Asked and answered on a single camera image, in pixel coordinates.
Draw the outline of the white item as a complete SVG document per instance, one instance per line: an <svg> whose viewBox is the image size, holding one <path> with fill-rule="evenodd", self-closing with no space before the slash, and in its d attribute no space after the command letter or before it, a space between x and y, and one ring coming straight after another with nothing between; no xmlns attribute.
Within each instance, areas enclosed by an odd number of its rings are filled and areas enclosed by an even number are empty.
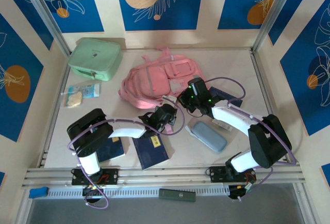
<svg viewBox="0 0 330 224"><path fill-rule="evenodd" d="M192 137L197 138L197 136L192 132L191 128L188 125L185 126L185 129Z"/></svg>

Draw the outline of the small white box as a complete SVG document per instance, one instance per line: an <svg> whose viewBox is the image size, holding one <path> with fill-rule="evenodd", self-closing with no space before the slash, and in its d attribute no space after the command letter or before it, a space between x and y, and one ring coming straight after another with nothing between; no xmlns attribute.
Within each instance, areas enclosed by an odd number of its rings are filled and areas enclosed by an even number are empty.
<svg viewBox="0 0 330 224"><path fill-rule="evenodd" d="M217 120L217 119L213 119L212 123L218 125L219 127L231 132L233 130L233 127L231 125L229 125L228 123L225 123L223 121Z"/></svg>

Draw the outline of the dark blue book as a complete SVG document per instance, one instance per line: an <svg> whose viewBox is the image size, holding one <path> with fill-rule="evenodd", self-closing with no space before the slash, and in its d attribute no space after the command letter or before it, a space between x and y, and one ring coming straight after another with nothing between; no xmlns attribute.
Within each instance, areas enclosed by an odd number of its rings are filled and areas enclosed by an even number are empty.
<svg viewBox="0 0 330 224"><path fill-rule="evenodd" d="M223 98L225 100L228 100L228 101L232 99L231 103L233 105L235 105L237 107L241 107L241 104L243 102L242 99L238 99L237 97L235 97L235 96L233 96L233 95L231 95L229 93L226 93L226 92L224 92L224 91L222 91L222 90L220 90L218 88L215 88L215 87L210 87L209 88L209 91L210 91L210 93L211 93L211 95L213 97L214 96L219 96L219 97L221 97L221 98Z"/></svg>
<svg viewBox="0 0 330 224"><path fill-rule="evenodd" d="M169 160L169 156L159 135L149 138L133 138L142 170L147 170Z"/></svg>
<svg viewBox="0 0 330 224"><path fill-rule="evenodd" d="M120 137L108 138L96 151L100 163L125 155Z"/></svg>

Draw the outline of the grey-blue pencil case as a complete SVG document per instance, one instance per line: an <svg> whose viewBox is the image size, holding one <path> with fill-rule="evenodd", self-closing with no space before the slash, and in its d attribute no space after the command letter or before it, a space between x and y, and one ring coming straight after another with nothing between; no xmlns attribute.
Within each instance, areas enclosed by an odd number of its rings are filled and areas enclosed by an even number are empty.
<svg viewBox="0 0 330 224"><path fill-rule="evenodd" d="M222 152L227 145L227 140L203 121L196 122L191 131L197 139L215 152Z"/></svg>

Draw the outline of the pink backpack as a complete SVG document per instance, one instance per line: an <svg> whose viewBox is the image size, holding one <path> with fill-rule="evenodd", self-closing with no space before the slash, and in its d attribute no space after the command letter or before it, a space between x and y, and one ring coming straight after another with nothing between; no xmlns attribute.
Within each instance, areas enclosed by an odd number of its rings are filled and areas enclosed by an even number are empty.
<svg viewBox="0 0 330 224"><path fill-rule="evenodd" d="M151 61L147 55L143 59L144 64L130 69L118 91L121 99L139 109L160 106L163 96L178 97L188 87L188 81L205 78L193 59L172 54L169 48L156 60Z"/></svg>

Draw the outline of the clear plastic supplies bag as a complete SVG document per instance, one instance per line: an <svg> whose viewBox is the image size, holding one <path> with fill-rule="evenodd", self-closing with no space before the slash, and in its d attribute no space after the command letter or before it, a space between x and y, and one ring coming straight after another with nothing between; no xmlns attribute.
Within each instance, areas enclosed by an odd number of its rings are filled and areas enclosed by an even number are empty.
<svg viewBox="0 0 330 224"><path fill-rule="evenodd" d="M63 106L73 108L80 106L84 99L98 98L100 96L100 83L69 86L61 93Z"/></svg>

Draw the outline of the mint green zip case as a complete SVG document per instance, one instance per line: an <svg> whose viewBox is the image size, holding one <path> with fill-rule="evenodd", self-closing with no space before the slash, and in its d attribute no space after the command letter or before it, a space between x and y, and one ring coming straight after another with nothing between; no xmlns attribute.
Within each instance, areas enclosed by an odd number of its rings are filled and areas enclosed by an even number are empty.
<svg viewBox="0 0 330 224"><path fill-rule="evenodd" d="M73 73L98 81L111 80L122 61L118 43L82 38L69 57Z"/></svg>

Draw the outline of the dark green flat device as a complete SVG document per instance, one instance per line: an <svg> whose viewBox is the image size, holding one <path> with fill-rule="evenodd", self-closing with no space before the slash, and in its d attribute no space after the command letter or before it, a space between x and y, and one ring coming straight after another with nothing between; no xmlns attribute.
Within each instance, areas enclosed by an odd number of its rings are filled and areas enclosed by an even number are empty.
<svg viewBox="0 0 330 224"><path fill-rule="evenodd" d="M184 202L195 202L196 193L191 191L173 190L160 188L158 191L159 199L173 200L173 201L184 201Z"/></svg>

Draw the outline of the blue foam block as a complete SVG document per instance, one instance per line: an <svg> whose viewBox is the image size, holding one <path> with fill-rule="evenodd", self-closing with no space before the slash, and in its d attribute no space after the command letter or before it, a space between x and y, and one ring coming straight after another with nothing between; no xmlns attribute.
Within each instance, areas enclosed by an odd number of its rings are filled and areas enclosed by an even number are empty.
<svg viewBox="0 0 330 224"><path fill-rule="evenodd" d="M29 199L35 199L40 197L46 197L48 195L48 187L33 188L29 190Z"/></svg>

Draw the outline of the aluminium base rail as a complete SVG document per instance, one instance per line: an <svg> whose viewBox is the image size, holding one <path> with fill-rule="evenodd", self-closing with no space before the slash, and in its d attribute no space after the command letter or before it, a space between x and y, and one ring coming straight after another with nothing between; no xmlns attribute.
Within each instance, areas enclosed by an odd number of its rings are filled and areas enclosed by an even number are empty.
<svg viewBox="0 0 330 224"><path fill-rule="evenodd" d="M118 187L147 186L197 186L210 185L210 177L205 167L119 169ZM71 170L67 168L30 168L27 170L22 187L72 187ZM266 183L305 183L306 179L299 165L274 166Z"/></svg>

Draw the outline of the aluminium table edge rail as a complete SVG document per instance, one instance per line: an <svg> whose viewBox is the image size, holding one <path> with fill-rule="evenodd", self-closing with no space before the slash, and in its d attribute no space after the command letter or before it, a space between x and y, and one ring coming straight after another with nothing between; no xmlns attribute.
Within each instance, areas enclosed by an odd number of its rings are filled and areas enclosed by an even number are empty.
<svg viewBox="0 0 330 224"><path fill-rule="evenodd" d="M274 103L271 99L271 91L269 88L269 84L267 83L266 76L264 71L261 68L261 64L258 62L256 56L250 51L250 57L252 60L252 64L255 70L255 74L257 76L257 80L262 92L263 101L266 105L266 109L268 112L268 117L275 117ZM266 149L267 145L275 145L275 148L282 147L282 150L286 152L285 147L281 145L279 141L276 141L276 138L271 134L272 130L268 130L270 125L266 125L266 123L262 120L259 120L257 117L253 117L255 124L252 125L252 129L248 131L249 134L252 135L252 149L256 148L256 153L253 151L252 155L260 155L262 159L264 159L263 148Z"/></svg>
<svg viewBox="0 0 330 224"><path fill-rule="evenodd" d="M46 126L46 132L43 136L43 140L42 140L42 143L41 143L39 157L38 157L38 160L36 162L36 167L37 168L42 167L42 162L44 161L44 154L47 154L47 152L49 150L52 135L53 135L55 124L56 124L56 120L57 120L58 113L59 113L60 106L61 106L61 101L62 101L62 95L61 94L63 93L63 91L65 89L65 86L67 84L69 73L70 73L70 66L68 65L68 61L66 61L64 63L64 69L63 69L63 73L62 73L60 81L59 81L58 89L56 90L55 102L54 102L53 107L52 107L52 112L51 112L51 115L50 115L50 119L49 119L48 124Z"/></svg>

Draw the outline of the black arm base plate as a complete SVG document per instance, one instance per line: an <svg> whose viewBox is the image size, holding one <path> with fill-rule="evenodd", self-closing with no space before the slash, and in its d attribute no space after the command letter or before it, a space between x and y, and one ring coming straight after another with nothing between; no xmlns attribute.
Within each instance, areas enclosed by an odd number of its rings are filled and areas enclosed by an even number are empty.
<svg viewBox="0 0 330 224"><path fill-rule="evenodd" d="M118 172L119 170L117 168L104 168L90 175L89 178L97 185L117 185ZM91 185L91 182L86 178L81 169L72 169L71 174L72 185Z"/></svg>
<svg viewBox="0 0 330 224"><path fill-rule="evenodd" d="M244 172L237 172L226 166L209 167L209 176L212 183L255 183L255 171L250 168Z"/></svg>

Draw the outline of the aluminium frame post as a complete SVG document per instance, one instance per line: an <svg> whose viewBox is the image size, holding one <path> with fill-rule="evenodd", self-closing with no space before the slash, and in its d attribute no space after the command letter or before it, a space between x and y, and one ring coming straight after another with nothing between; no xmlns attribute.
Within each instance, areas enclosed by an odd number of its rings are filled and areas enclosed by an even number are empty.
<svg viewBox="0 0 330 224"><path fill-rule="evenodd" d="M260 49L263 40L268 35L270 29L273 27L278 15L280 14L284 4L287 0L274 0L260 30L259 33L251 47L251 53L254 55Z"/></svg>
<svg viewBox="0 0 330 224"><path fill-rule="evenodd" d="M62 36L62 32L59 26L57 25L45 1L44 0L30 0L30 1L33 4L36 11L38 12L38 15L46 25L47 29L53 36L54 40L56 41L62 53L68 58L71 54L70 48L67 45L64 37Z"/></svg>

